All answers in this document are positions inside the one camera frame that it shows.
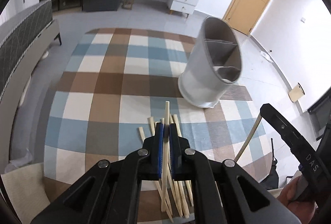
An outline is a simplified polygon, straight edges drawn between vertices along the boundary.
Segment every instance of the floor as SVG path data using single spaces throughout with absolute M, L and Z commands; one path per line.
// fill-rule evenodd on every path
M 54 14 L 59 21 L 62 46 L 55 41 L 51 44 L 49 56 L 39 62 L 32 76 L 25 101 L 17 112 L 12 136 L 11 159 L 22 158 L 27 149 L 34 162 L 43 161 L 44 139 L 47 120 L 56 84 L 59 81 L 76 44 L 82 35 L 100 27 L 123 27 L 151 29 L 196 37 L 205 16 L 201 13 L 187 19 L 180 13 L 169 15 L 166 5 L 158 2 L 140 2 L 132 10 L 119 9 L 117 12 L 59 12 Z M 309 116 L 299 114 L 288 95 L 287 88 L 272 64 L 260 55 L 258 46 L 244 34 L 235 31 L 240 43 L 243 71 L 238 83 L 247 87 L 257 108 L 264 103 L 272 104 L 298 131 L 317 147 Z M 298 161 L 279 134 L 266 122 L 266 133 L 273 138 L 277 172 L 280 184 L 286 176 L 293 175 Z

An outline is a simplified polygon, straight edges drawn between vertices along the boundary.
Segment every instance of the black bag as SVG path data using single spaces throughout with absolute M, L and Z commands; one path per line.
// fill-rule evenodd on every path
M 278 183 L 279 183 L 279 177 L 276 172 L 277 159 L 274 156 L 272 138 L 271 138 L 271 148 L 272 148 L 272 164 L 271 164 L 270 173 L 268 174 L 268 176 L 265 179 L 263 179 L 260 182 L 260 184 L 267 190 L 278 189 Z

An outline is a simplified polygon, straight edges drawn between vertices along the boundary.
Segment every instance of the human hand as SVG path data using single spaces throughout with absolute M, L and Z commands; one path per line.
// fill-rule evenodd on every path
M 308 224 L 315 213 L 315 202 L 298 202 L 291 201 L 294 198 L 297 190 L 297 182 L 300 176 L 292 180 L 282 190 L 280 195 L 277 197 L 283 205 L 285 205 L 294 215 L 296 215 L 302 224 Z

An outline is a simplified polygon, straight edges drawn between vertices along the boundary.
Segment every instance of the screw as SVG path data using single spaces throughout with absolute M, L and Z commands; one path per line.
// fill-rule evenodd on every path
M 101 160 L 98 162 L 98 166 L 100 168 L 106 168 L 108 165 L 109 165 L 109 161 L 107 161 L 107 160 Z
M 194 150 L 194 149 L 187 148 L 187 149 L 185 150 L 185 154 L 186 154 L 186 155 L 194 155 L 194 153 L 195 153 L 195 150 Z
M 224 164 L 226 167 L 233 167 L 236 163 L 233 160 L 227 159 Z
M 148 154 L 148 150 L 147 149 L 139 149 L 138 150 L 138 155 L 139 156 L 146 156 Z

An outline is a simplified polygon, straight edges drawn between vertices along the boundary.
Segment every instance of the plaid rug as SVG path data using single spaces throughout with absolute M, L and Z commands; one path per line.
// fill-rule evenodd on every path
M 259 112 L 242 85 L 229 87 L 213 109 L 183 99 L 177 82 L 194 43 L 188 36 L 137 29 L 95 29 L 83 36 L 58 83 L 47 126 L 44 183 L 51 201 L 97 161 L 122 160 L 141 148 L 138 127 L 150 136 L 147 118 L 159 121 L 167 100 L 192 148 L 216 161 L 235 157 Z M 271 159 L 260 124 L 238 164 L 260 181 Z M 187 222 L 171 200 L 175 223 Z M 170 223 L 160 208 L 154 183 L 144 181 L 138 221 Z M 194 219 L 192 207 L 190 212 Z

